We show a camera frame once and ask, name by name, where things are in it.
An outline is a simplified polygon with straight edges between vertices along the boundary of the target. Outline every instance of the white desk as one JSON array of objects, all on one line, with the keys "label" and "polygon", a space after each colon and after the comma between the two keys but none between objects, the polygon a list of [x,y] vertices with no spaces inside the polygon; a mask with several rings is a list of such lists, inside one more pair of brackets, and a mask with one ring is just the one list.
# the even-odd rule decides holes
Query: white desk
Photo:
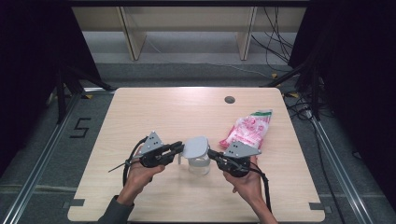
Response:
[{"label": "white desk", "polygon": [[[227,104],[226,96],[235,103]],[[122,168],[107,171],[129,157],[135,144],[156,131],[165,144],[204,135],[212,149],[222,150],[225,138],[240,117],[258,109],[274,114],[262,144],[258,164],[269,179],[273,213],[278,221],[320,222],[324,212],[304,155],[278,89],[267,88],[131,88],[118,89],[108,109],[75,199],[73,221],[97,220],[122,188]],[[256,222],[257,217],[214,162],[208,175],[195,176],[186,160],[177,159],[155,175],[135,200],[131,221]]]}]

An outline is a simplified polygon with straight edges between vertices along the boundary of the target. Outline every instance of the desk leg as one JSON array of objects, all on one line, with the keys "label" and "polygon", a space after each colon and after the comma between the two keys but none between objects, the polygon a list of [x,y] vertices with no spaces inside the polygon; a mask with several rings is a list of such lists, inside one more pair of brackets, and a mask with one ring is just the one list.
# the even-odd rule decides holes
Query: desk leg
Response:
[{"label": "desk leg", "polygon": [[247,17],[247,28],[245,31],[236,33],[236,42],[239,48],[239,57],[242,61],[248,59],[248,48],[250,46],[251,34],[253,32],[253,25],[256,19],[257,7],[252,7]]},{"label": "desk leg", "polygon": [[132,13],[129,13],[128,7],[119,7],[118,11],[131,58],[133,61],[138,60],[146,40],[146,32],[138,31],[139,27],[134,22]]}]

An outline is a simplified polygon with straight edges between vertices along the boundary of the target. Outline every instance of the plastic bag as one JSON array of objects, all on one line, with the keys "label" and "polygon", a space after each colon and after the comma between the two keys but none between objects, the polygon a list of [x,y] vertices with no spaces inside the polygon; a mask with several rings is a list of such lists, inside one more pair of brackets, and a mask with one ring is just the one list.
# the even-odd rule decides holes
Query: plastic bag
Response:
[{"label": "plastic bag", "polygon": [[219,143],[228,147],[232,142],[240,141],[251,147],[260,148],[262,140],[268,131],[272,109],[259,110],[248,117],[240,118],[231,128],[226,139]]}]

